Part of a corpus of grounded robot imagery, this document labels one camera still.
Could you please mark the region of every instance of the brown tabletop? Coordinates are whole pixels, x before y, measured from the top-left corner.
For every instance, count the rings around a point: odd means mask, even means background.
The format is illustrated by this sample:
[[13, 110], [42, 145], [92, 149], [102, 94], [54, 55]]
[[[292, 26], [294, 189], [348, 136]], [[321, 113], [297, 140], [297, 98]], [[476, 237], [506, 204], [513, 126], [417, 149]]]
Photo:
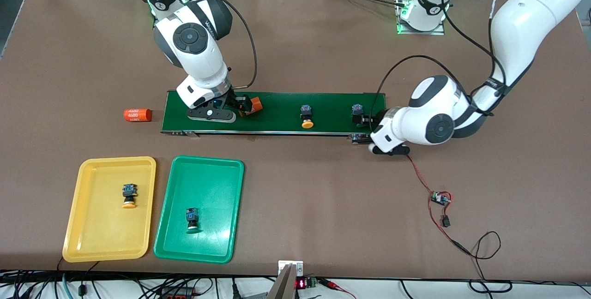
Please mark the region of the brown tabletop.
[[[490, 0], [453, 1], [456, 24], [486, 44]], [[436, 57], [469, 90], [490, 70], [490, 59], [451, 28], [445, 36], [397, 35], [387, 5], [230, 2], [257, 44], [253, 90], [375, 92], [388, 68], [412, 54]], [[218, 44], [232, 81], [247, 82], [253, 58], [237, 18]], [[456, 198], [452, 238], [471, 248], [487, 230], [500, 234], [502, 249], [482, 263], [489, 278], [591, 280], [590, 59], [572, 13], [479, 133], [411, 146], [431, 186]], [[383, 89], [388, 104], [405, 105], [434, 74], [442, 70], [426, 60], [401, 65]], [[404, 157], [375, 156], [344, 138], [159, 133], [166, 90], [184, 77], [152, 40], [141, 0], [25, 0], [0, 60], [0, 268], [55, 269], [83, 161], [149, 155], [158, 168], [148, 253], [97, 270], [271, 275], [279, 259], [301, 259], [306, 272], [326, 276], [477, 278], [473, 262], [431, 223], [427, 192]], [[125, 108], [152, 108], [154, 120], [125, 122]], [[152, 254], [170, 164], [183, 154], [246, 165], [226, 265]], [[487, 240], [486, 253], [495, 246]]]

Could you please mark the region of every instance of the tray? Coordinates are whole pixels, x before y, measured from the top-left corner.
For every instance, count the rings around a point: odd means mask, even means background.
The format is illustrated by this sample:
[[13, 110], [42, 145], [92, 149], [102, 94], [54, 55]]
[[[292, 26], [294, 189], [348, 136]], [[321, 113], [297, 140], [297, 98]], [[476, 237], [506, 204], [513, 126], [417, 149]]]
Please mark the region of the tray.
[[[137, 259], [148, 249], [154, 158], [97, 158], [80, 165], [62, 255], [69, 263]], [[136, 207], [124, 209], [122, 188], [136, 184]]]
[[[154, 244], [154, 255], [201, 263], [228, 263], [242, 191], [244, 164], [238, 160], [178, 156]], [[198, 232], [188, 233], [186, 210], [198, 208]]]
[[[257, 135], [326, 135], [346, 137], [354, 133], [370, 133], [369, 126], [357, 127], [352, 122], [351, 106], [361, 104], [369, 112], [375, 93], [267, 93], [245, 91], [239, 95], [259, 97], [263, 109], [241, 117], [231, 124], [204, 120], [190, 120], [187, 106], [176, 91], [169, 91], [162, 120], [162, 133], [196, 134], [257, 134]], [[302, 128], [300, 107], [312, 106], [310, 129]], [[379, 94], [374, 114], [386, 108], [386, 96]]]

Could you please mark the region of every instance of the green tray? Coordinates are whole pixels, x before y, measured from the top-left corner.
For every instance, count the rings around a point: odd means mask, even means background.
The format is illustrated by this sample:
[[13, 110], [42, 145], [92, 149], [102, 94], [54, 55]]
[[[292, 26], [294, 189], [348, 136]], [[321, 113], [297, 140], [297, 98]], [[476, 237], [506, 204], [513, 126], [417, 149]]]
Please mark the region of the green tray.
[[[187, 107], [176, 91], [169, 91], [162, 122], [162, 133], [196, 134], [275, 134], [275, 135], [335, 135], [346, 137], [354, 133], [370, 133], [369, 127], [357, 127], [352, 122], [351, 106], [363, 105], [369, 112], [375, 93], [265, 93], [238, 92], [238, 95], [259, 97], [263, 109], [250, 116], [236, 114], [231, 124], [204, 120], [190, 120]], [[302, 128], [300, 106], [312, 106], [314, 127]], [[378, 95], [374, 114], [386, 108], [386, 97]]]
[[[238, 160], [175, 158], [154, 255], [161, 259], [228, 263], [234, 253], [243, 174], [244, 164]], [[187, 233], [188, 208], [199, 209], [198, 233]]]

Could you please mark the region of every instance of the teal cable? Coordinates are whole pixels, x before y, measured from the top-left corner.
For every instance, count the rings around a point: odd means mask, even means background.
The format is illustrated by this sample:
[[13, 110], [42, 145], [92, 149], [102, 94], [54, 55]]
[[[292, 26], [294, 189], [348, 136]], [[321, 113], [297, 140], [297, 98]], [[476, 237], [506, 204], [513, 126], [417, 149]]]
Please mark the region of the teal cable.
[[66, 274], [62, 274], [61, 282], [62, 282], [62, 284], [64, 284], [64, 290], [66, 291], [68, 298], [74, 299], [74, 297], [72, 297], [72, 293], [70, 293], [70, 289], [68, 288], [68, 283], [66, 282]]

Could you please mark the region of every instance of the yellow tray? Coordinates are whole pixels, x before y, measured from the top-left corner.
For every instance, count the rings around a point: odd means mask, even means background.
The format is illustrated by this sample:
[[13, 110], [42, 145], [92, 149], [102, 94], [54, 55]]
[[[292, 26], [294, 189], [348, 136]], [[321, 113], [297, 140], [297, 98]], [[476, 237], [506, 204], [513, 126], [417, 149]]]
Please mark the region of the yellow tray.
[[[148, 250], [154, 158], [96, 158], [80, 165], [61, 251], [69, 263], [137, 259]], [[136, 207], [124, 209], [123, 185], [136, 184]]]

